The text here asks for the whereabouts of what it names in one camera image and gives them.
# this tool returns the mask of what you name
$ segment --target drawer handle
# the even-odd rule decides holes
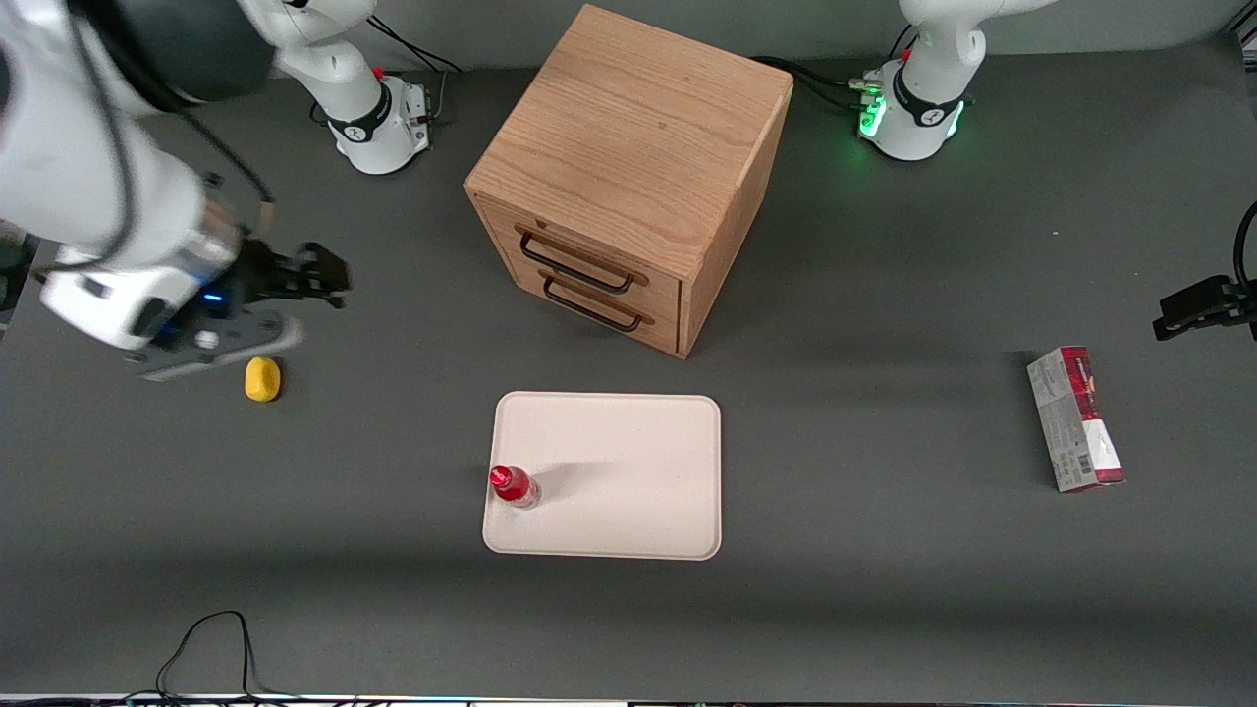
[[[617,287],[617,286],[602,282],[601,279],[598,279],[596,277],[590,277],[590,276],[582,273],[581,270],[574,270],[574,269],[564,265],[563,263],[559,263],[558,260],[554,260],[552,258],[547,258],[546,255],[542,255],[541,253],[537,253],[535,250],[529,250],[528,249],[528,244],[533,242],[533,234],[528,233],[527,230],[524,230],[524,229],[522,229],[519,226],[515,226],[515,228],[519,230],[519,233],[522,233],[524,235],[523,239],[519,240],[519,249],[524,252],[524,255],[529,260],[535,260],[535,262],[538,262],[538,263],[541,263],[543,265],[551,267],[551,268],[556,269],[557,272],[563,273],[564,276],[567,276],[569,278],[578,279],[578,281],[583,282],[585,284],[588,284],[590,287],[596,287],[596,288],[601,289],[602,292],[607,292],[610,294],[623,294],[625,292],[628,292],[630,287],[632,287],[632,276],[631,274],[625,276],[623,284],[621,284],[621,286]]]
[[[563,307],[567,307],[568,309],[572,309],[573,312],[576,312],[578,315],[585,315],[586,317],[588,317],[588,318],[598,322],[600,325],[606,325],[606,326],[608,326],[608,327],[618,331],[620,333],[632,333],[632,332],[637,331],[637,327],[641,326],[641,321],[642,321],[642,316],[641,315],[635,316],[632,318],[632,323],[631,325],[622,325],[622,323],[620,323],[620,322],[617,322],[617,321],[615,321],[615,320],[612,320],[610,317],[603,317],[602,315],[595,312],[593,309],[590,309],[588,307],[582,307],[582,306],[577,304],[576,302],[572,302],[567,297],[563,297],[561,294],[556,294],[551,289],[551,286],[553,286],[553,284],[554,284],[554,278],[547,277],[546,278],[546,286],[542,288],[542,291],[546,293],[546,297],[551,302],[562,304]]]

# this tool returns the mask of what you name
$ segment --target black cable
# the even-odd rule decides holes
[[[187,643],[189,640],[191,640],[192,634],[196,633],[196,629],[200,628],[200,625],[204,624],[205,621],[216,619],[219,616],[235,616],[236,620],[240,621],[240,639],[241,643],[244,644],[244,659],[240,667],[240,692],[244,693],[245,697],[249,697],[250,699],[255,701],[259,704],[282,704],[280,702],[259,697],[249,689],[249,678],[251,676],[253,681],[258,684],[258,688],[261,692],[269,692],[272,694],[289,694],[285,692],[272,689],[264,686],[260,679],[258,679],[258,659],[253,650],[253,638],[249,635],[249,621],[245,620],[244,614],[234,609],[206,614],[205,616],[197,619],[196,623],[194,623],[191,628],[187,629],[187,633],[184,634],[184,639],[178,642],[178,648],[175,649],[175,653],[171,654],[171,657],[166,659],[166,663],[163,663],[162,667],[157,671],[157,677],[153,681],[153,687],[156,688],[155,692],[161,694],[163,698],[171,698],[171,697],[177,698],[177,696],[170,692],[166,687],[167,678],[170,677],[170,669],[175,665],[176,662],[178,662],[180,655],[184,654],[184,649],[187,648]]]
[[[419,50],[417,47],[411,45],[409,42],[406,42],[405,39],[402,39],[401,36],[398,36],[397,33],[392,31],[391,29],[385,29],[383,26],[376,24],[376,19],[373,16],[367,20],[367,24],[371,25],[371,28],[375,29],[376,31],[378,31],[380,34],[383,34],[388,39],[392,39],[393,42],[401,44],[406,49],[410,49],[411,54],[414,54],[415,57],[419,57],[420,62],[424,62],[425,64],[427,64],[429,70],[432,70],[432,72],[440,70],[440,69],[436,68],[436,64],[434,64],[431,62],[431,59],[429,59],[427,57],[425,57]]]
[[[1244,267],[1244,245],[1248,242],[1248,230],[1253,225],[1253,219],[1257,219],[1257,201],[1253,201],[1252,206],[1248,206],[1244,218],[1239,220],[1239,230],[1236,231],[1236,250],[1232,259],[1236,265],[1236,279],[1239,281],[1239,287],[1248,296],[1248,301],[1257,304],[1257,298],[1253,297],[1253,286],[1248,282],[1248,268]]]
[[[83,39],[83,29],[79,26],[80,21],[89,20],[82,8],[72,4],[69,24],[70,36],[74,40],[74,53],[78,54],[78,59],[83,64],[83,70],[87,72],[88,82],[92,84],[92,93],[96,98],[97,109],[104,120],[106,131],[109,133],[109,141],[113,143],[113,155],[117,161],[114,167],[118,170],[118,180],[122,182],[122,220],[118,223],[118,228],[114,229],[113,235],[109,237],[109,242],[104,247],[104,250],[102,250],[94,259],[84,263],[52,265],[44,268],[39,272],[36,279],[47,278],[48,273],[85,270],[112,260],[118,255],[118,253],[122,252],[127,242],[131,239],[131,229],[134,228],[136,223],[134,174],[131,171],[131,160],[127,159],[127,147],[122,138],[122,126],[118,122],[118,116],[113,111],[113,106],[109,103],[109,96],[104,88],[104,81],[101,78],[101,70],[92,59],[92,54],[87,48],[87,42]]]
[[[322,109],[322,106],[318,104],[318,101],[310,103],[310,112],[309,112],[310,122],[317,125],[318,127],[327,127],[327,113],[323,113],[324,116],[323,120],[319,120],[314,116],[314,112],[319,109]]]
[[[794,75],[807,77],[817,83],[823,83],[825,86],[832,86],[835,88],[847,88],[847,82],[818,74],[812,69],[804,67],[803,64],[791,62],[789,59],[782,59],[779,57],[752,57],[750,60],[759,62],[760,64],[766,64],[781,69],[783,72],[789,72]]]
[[[911,29],[913,25],[908,25],[904,28],[904,31],[899,33],[899,36],[895,38],[895,44],[890,47],[890,53],[886,54],[887,59],[895,58],[895,52],[899,49],[899,43],[903,42],[905,36],[908,36],[908,33],[911,31]]]
[[[846,82],[828,78],[826,75],[813,72],[812,69],[802,64],[797,64],[788,59],[781,59],[778,57],[752,57],[750,60],[759,62],[760,64],[769,65],[777,69],[782,69],[783,72],[791,73],[803,88],[812,92],[817,98],[820,98],[821,101],[828,103],[835,108],[842,111],[857,109],[857,107],[854,106],[852,103],[843,102],[825,92],[825,88],[838,88],[843,91],[850,91],[850,88],[847,88]]]
[[[437,69],[432,64],[432,62],[429,60],[429,58],[435,59],[435,60],[437,60],[437,62],[440,62],[440,63],[450,67],[451,69],[454,69],[458,73],[463,73],[463,68],[459,67],[458,64],[455,64],[454,62],[451,62],[451,60],[449,60],[449,59],[446,59],[446,58],[444,58],[444,57],[441,57],[439,54],[434,54],[434,53],[431,53],[427,49],[424,49],[421,47],[415,47],[410,42],[406,42],[405,39],[402,39],[402,36],[400,34],[397,34],[396,31],[393,31],[393,29],[391,26],[388,26],[388,24],[385,23],[383,20],[381,20],[378,16],[371,15],[371,18],[367,20],[367,24],[370,24],[372,28],[375,28],[376,31],[378,31],[381,34],[385,34],[386,36],[388,36],[388,38],[393,39],[395,42],[400,43],[406,49],[410,49],[411,54],[415,54],[416,57],[419,57],[420,59],[422,59],[424,63],[427,64],[429,68],[431,68],[434,72],[440,70],[440,69]]]
[[[204,138],[215,150],[217,150],[219,155],[226,157],[226,160],[231,162],[231,166],[234,166],[236,170],[239,170],[241,175],[244,175],[244,179],[249,180],[249,184],[253,185],[253,189],[258,192],[258,199],[263,204],[275,203],[275,196],[270,192],[270,189],[266,187],[266,182],[261,181],[261,177],[258,176],[258,172],[253,171],[253,167],[250,167],[249,164],[244,161],[244,159],[236,155],[235,151],[231,150],[231,147],[229,147],[226,142],[222,142],[222,138],[220,138],[212,130],[206,127],[205,123],[197,120],[196,116],[190,113],[187,109],[178,111],[178,117],[184,118],[184,122],[190,125],[192,130],[195,130],[197,135],[201,136],[201,138]]]

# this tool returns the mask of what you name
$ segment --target table surface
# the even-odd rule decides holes
[[[799,92],[689,361],[510,283],[461,181],[530,75],[453,77],[435,148],[387,177],[351,170],[294,82],[202,111],[277,192],[273,244],[321,240],[356,277],[344,311],[277,306],[309,330],[277,404],[240,367],[138,380],[21,303],[0,343],[8,692],[147,687],[234,608],[265,681],[304,693],[1257,702],[1257,345],[1150,326],[1228,270],[1257,194],[1233,44],[994,58],[915,165]],[[1091,346],[1125,486],[1053,487],[1024,365],[1066,343]],[[486,550],[512,390],[719,401],[719,555]],[[207,626],[172,686],[231,692],[234,630]]]

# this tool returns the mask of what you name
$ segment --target red bottle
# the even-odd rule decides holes
[[[489,486],[498,498],[515,508],[532,508],[542,498],[542,487],[518,467],[494,467],[489,470]]]

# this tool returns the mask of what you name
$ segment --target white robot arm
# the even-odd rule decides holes
[[[896,160],[924,160],[955,133],[963,96],[987,58],[978,25],[1056,0],[900,0],[919,39],[906,62],[892,59],[854,86],[871,89],[860,136]]]
[[[318,297],[343,306],[343,262],[317,244],[295,259],[270,253],[215,199],[214,184],[158,150],[131,117],[177,111],[216,142],[186,109],[256,89],[274,64],[321,103],[354,167],[401,169],[427,147],[422,88],[376,75],[346,42],[310,47],[373,8],[0,0],[0,218],[63,244],[44,304],[137,360],[173,356],[201,367],[299,341],[297,322],[245,304]],[[265,186],[216,146],[259,189],[264,230]],[[256,336],[241,336],[250,327]]]

